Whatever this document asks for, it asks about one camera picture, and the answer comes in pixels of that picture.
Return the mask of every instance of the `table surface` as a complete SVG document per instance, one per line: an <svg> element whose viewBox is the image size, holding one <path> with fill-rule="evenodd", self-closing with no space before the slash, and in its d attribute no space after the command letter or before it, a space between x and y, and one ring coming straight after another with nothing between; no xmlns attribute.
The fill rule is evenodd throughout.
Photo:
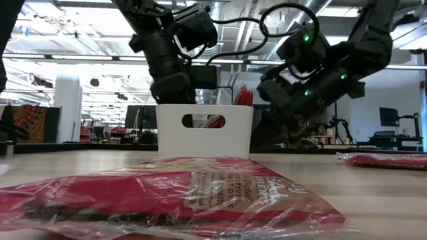
<svg viewBox="0 0 427 240"><path fill-rule="evenodd" d="M100 150L16 155L0 159L0 187L125 167L156 157L157 152ZM370 239L427 239L425 171L352 168L333 155L251 158L322 196ZM0 239L65 238L29 229L0 232Z"/></svg>

